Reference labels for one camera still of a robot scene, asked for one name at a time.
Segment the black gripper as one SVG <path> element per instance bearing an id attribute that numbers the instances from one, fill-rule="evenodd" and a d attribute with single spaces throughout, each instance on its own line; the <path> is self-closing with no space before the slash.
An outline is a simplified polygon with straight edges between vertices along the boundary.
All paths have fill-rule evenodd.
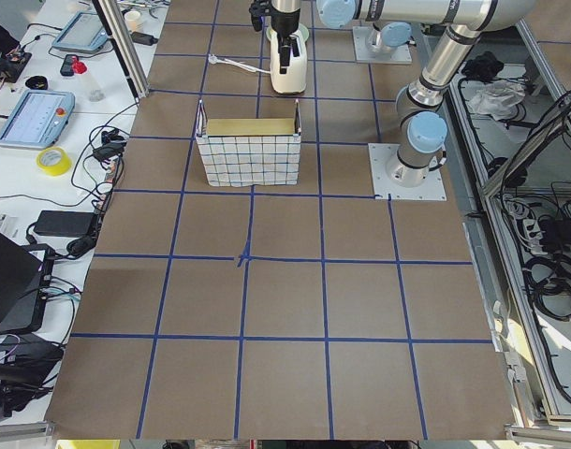
<path id="1" fill-rule="evenodd" d="M 279 46 L 279 73 L 285 75 L 288 68 L 288 37 L 299 28 L 299 11 L 283 12 L 278 9 L 271 11 L 271 28 L 277 33 Z M 296 36 L 290 38 L 292 56 L 300 57 L 299 40 Z"/>

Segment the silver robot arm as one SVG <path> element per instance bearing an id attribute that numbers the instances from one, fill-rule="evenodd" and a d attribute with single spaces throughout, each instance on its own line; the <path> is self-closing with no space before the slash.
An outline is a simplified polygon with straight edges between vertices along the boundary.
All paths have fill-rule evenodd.
<path id="1" fill-rule="evenodd" d="M 407 22 L 390 22 L 385 25 L 354 26 L 352 28 L 356 61 L 378 64 L 409 64 L 411 62 L 408 43 L 411 40 L 411 25 Z M 267 38 L 271 43 L 271 74 L 284 76 L 287 73 L 302 72 L 308 61 L 306 41 L 308 29 L 300 24 L 291 36 L 289 66 L 280 67 L 280 50 L 277 35 L 270 28 Z"/>
<path id="2" fill-rule="evenodd" d="M 444 24 L 430 61 L 418 79 L 396 100 L 402 142 L 386 162 L 390 179 L 417 187 L 431 171 L 430 163 L 446 140 L 446 122 L 436 114 L 444 91 L 470 50 L 485 31 L 512 26 L 533 8 L 534 1 L 318 1 L 320 20 L 342 28 L 353 20 Z"/>

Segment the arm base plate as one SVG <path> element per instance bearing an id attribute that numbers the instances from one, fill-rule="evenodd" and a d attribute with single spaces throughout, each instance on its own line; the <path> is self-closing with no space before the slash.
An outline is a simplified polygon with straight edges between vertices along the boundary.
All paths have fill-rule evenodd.
<path id="1" fill-rule="evenodd" d="M 446 201 L 437 159 L 427 167 L 411 168 L 398 157 L 399 144 L 370 143 L 373 196 L 383 200 Z"/>
<path id="2" fill-rule="evenodd" d="M 354 26 L 353 43 L 356 61 L 364 64 L 410 65 L 407 44 L 411 36 L 406 23 L 391 23 L 380 30 L 373 26 Z"/>

